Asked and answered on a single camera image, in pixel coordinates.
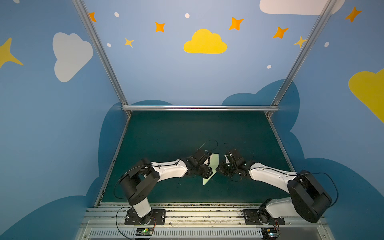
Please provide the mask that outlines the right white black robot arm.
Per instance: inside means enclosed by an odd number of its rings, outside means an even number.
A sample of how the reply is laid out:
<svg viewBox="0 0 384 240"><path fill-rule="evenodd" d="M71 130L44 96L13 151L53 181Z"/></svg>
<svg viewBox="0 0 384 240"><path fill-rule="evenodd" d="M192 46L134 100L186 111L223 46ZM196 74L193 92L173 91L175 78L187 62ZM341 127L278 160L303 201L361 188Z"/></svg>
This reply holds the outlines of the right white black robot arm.
<svg viewBox="0 0 384 240"><path fill-rule="evenodd" d="M254 214L256 223L271 224L281 217L301 217L316 223L325 211L334 205L332 197L308 171L288 172L265 166L261 163L221 163L216 171L232 177L239 175L263 182L289 194L287 198L267 199Z"/></svg>

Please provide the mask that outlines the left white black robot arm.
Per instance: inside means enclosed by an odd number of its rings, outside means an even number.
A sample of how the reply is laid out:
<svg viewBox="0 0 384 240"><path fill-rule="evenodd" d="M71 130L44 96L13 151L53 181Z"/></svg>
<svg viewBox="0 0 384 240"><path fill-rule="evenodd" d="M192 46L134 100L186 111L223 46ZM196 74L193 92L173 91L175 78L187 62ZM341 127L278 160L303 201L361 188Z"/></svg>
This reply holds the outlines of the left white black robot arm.
<svg viewBox="0 0 384 240"><path fill-rule="evenodd" d="M148 195L158 182L185 176L200 176L203 179L212 176L213 169L205 165L205 161L206 158L199 162L192 156L165 163L141 159L117 181L132 207L127 214L129 223L147 225L151 222L154 214Z"/></svg>

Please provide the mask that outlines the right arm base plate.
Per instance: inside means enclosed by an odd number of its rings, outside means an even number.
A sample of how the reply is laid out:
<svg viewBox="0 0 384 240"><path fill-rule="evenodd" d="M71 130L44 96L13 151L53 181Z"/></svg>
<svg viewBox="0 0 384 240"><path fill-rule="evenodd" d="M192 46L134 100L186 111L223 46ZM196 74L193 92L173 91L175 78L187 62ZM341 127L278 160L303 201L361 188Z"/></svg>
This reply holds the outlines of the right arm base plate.
<svg viewBox="0 0 384 240"><path fill-rule="evenodd" d="M245 220L246 225L285 225L283 217L273 218L266 211L258 209L244 209L241 216Z"/></svg>

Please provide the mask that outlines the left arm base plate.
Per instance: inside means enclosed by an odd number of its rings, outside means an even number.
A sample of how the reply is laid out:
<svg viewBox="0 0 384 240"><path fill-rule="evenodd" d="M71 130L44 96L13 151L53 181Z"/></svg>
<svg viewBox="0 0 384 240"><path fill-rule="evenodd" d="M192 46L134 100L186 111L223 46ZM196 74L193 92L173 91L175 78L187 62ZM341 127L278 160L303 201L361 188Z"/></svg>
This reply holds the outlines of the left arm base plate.
<svg viewBox="0 0 384 240"><path fill-rule="evenodd" d="M127 211L124 224L126 226L138 226L138 225L164 225L166 217L165 209L151 210L144 217L139 217L136 211L132 208Z"/></svg>

